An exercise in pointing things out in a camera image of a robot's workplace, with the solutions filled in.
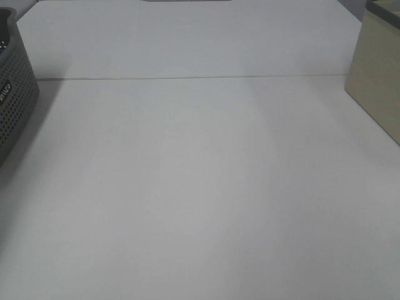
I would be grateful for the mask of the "beige storage box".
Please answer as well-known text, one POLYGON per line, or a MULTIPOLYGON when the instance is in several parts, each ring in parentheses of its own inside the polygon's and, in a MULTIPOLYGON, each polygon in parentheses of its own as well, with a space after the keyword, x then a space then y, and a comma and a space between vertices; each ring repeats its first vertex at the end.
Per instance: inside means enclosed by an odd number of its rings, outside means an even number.
POLYGON ((399 1, 367 1, 346 92, 399 143, 399 1))

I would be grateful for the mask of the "grey perforated plastic basket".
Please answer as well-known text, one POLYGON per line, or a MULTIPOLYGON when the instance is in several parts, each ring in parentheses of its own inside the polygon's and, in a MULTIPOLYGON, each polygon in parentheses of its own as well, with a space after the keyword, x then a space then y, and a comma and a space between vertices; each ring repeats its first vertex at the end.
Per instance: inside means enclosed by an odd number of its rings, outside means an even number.
POLYGON ((39 86, 20 35, 16 10, 1 8, 1 163, 20 138, 39 97, 39 86))

